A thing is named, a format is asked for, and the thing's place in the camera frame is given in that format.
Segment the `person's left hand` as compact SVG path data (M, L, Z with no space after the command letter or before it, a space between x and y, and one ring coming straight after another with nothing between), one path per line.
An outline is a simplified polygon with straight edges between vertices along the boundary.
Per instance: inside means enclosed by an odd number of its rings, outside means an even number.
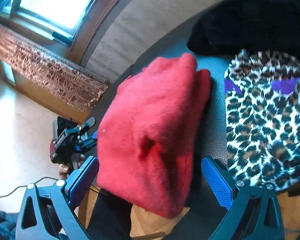
M72 166L73 168L79 168L84 163L86 157L83 154L75 154L72 157ZM66 180L70 175L71 168L65 164L59 164L58 175L60 179Z

